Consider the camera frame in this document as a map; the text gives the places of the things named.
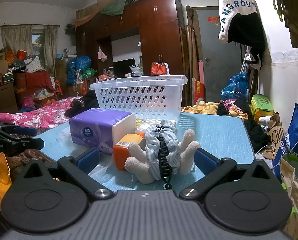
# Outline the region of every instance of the red stool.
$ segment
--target red stool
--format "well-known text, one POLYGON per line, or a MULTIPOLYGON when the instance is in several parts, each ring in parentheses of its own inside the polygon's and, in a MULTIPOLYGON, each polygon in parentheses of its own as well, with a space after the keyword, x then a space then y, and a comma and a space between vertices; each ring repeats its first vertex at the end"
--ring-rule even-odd
POLYGON ((56 86, 57 88, 56 88, 56 90, 54 90, 54 96, 57 98, 56 93, 60 93, 62 95, 62 88, 59 85, 58 79, 55 80, 55 83, 57 84, 57 86, 56 86))

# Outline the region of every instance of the metal screw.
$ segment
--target metal screw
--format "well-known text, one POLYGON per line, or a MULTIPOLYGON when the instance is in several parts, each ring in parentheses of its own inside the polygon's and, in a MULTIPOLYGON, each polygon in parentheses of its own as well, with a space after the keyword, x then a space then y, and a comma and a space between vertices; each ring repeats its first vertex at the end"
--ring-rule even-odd
POLYGON ((105 189, 105 188, 100 188, 100 189, 95 191, 95 195, 97 197, 108 197, 110 195, 110 191, 108 189, 105 189))
POLYGON ((198 192, 193 188, 186 188, 182 191, 182 194, 184 194, 186 197, 194 197, 198 195, 198 192))

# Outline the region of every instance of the purple tissue package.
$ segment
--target purple tissue package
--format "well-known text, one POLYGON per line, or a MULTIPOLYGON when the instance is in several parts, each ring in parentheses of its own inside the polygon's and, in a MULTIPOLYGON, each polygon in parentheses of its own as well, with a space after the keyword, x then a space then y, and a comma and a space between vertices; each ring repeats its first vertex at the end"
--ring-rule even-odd
POLYGON ((124 111, 91 108, 70 118, 69 126, 74 143, 112 154, 113 146, 121 138, 135 132, 136 116, 124 111))

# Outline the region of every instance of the bed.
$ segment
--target bed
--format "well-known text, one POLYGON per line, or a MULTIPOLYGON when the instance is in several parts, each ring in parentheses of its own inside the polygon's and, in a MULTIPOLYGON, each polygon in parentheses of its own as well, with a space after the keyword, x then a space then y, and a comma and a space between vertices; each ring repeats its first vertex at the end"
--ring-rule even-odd
POLYGON ((14 123, 23 127, 33 127, 37 130, 37 134, 41 134, 67 122, 69 118, 65 117, 64 114, 70 108, 72 100, 78 98, 81 97, 62 99, 31 112, 17 114, 0 113, 0 122, 14 123))

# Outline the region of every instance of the blue tote bag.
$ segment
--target blue tote bag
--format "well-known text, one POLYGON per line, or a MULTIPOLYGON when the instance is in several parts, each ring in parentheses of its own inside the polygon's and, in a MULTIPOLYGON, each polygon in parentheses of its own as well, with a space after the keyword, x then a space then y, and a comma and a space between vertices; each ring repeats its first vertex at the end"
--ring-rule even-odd
POLYGON ((279 161, 282 155, 289 153, 298 156, 298 104, 295 104, 289 129, 273 161, 274 173, 279 180, 281 180, 279 161))

